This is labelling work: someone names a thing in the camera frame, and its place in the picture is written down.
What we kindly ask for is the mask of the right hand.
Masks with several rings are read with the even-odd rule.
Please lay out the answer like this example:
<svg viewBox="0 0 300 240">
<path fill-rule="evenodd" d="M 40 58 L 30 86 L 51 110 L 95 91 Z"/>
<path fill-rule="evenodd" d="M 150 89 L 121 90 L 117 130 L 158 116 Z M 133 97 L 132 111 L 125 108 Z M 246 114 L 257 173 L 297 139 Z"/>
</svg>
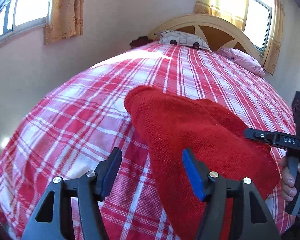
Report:
<svg viewBox="0 0 300 240">
<path fill-rule="evenodd" d="M 282 197 L 285 201 L 291 202 L 297 194 L 297 190 L 295 188 L 295 179 L 289 172 L 288 162 L 286 157 L 283 157 L 281 159 L 280 165 L 282 166 L 282 172 L 281 172 Z M 298 171 L 300 173 L 300 163 L 298 164 Z"/>
</svg>

